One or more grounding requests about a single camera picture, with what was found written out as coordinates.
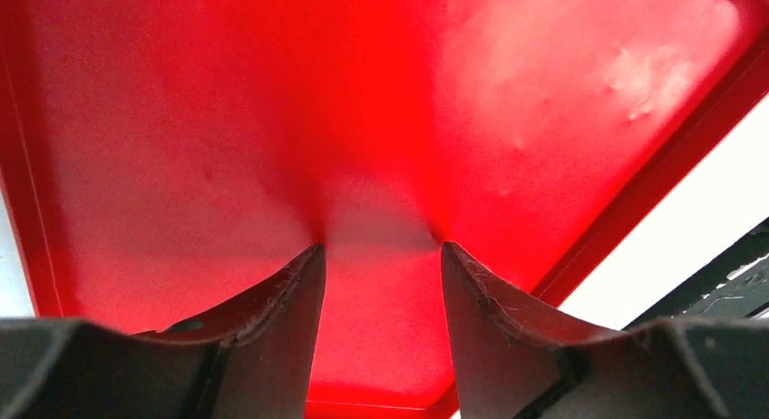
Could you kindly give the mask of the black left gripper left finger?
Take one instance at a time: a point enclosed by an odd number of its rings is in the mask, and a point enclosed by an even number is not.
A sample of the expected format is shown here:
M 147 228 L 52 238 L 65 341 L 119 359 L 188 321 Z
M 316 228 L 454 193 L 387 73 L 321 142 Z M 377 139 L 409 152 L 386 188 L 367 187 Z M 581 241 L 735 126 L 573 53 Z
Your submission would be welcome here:
M 1 415 L 301 418 L 325 284 L 325 251 L 313 245 L 254 287 L 160 332 L 5 319 Z

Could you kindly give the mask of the red box lid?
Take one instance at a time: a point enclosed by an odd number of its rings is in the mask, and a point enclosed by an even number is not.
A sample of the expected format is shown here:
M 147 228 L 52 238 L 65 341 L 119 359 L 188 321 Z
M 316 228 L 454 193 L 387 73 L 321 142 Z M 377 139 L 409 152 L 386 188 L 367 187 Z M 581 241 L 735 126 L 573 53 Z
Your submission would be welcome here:
M 457 408 L 439 247 L 557 304 L 768 89 L 768 0 L 1 0 L 40 317 L 327 260 L 307 416 Z

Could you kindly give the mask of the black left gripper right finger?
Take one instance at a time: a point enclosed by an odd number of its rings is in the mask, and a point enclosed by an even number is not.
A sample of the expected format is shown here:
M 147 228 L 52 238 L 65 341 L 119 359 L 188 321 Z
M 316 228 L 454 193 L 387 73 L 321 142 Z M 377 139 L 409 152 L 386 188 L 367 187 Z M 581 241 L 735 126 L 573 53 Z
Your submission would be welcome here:
M 765 418 L 764 320 L 660 318 L 617 331 L 572 317 L 441 248 L 464 418 Z

